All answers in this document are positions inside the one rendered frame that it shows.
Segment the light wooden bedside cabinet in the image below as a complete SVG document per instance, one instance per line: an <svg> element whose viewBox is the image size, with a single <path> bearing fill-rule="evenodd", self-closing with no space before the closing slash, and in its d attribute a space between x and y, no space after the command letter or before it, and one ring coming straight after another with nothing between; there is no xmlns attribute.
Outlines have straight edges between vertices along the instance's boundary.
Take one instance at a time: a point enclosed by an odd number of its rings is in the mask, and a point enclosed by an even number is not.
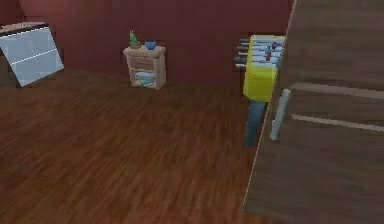
<svg viewBox="0 0 384 224"><path fill-rule="evenodd" d="M160 89L166 83L165 52L162 46L148 50L144 45L138 49L123 51L127 60L131 85Z"/></svg>

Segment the yellow table football game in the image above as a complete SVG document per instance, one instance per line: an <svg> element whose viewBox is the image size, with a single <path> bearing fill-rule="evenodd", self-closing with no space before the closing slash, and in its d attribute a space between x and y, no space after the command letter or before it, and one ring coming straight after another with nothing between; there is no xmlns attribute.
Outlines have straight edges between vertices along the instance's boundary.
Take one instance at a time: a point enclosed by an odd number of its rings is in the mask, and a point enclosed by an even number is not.
<svg viewBox="0 0 384 224"><path fill-rule="evenodd" d="M271 99L285 37L281 35L252 35L241 39L238 55L234 58L237 68L244 68L243 95L249 100L244 143L251 147L257 140L257 132L266 104Z"/></svg>

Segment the small green house plant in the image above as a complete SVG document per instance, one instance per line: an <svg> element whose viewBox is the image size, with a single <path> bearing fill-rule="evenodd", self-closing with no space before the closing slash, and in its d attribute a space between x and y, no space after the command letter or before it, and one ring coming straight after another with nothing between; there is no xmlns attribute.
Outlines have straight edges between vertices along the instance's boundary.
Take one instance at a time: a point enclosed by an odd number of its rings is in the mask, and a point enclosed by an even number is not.
<svg viewBox="0 0 384 224"><path fill-rule="evenodd" d="M141 42L136 38L133 31L129 33L129 46L132 49L139 49L141 47Z"/></svg>

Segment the brown wooden room door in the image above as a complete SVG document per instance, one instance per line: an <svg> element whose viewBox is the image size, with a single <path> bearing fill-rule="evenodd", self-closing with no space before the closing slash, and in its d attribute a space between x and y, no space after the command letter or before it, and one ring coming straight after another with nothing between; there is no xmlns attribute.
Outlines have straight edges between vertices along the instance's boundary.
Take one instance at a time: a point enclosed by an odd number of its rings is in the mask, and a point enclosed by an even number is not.
<svg viewBox="0 0 384 224"><path fill-rule="evenodd" d="M294 1L243 208L276 224L384 224L384 0Z"/></svg>

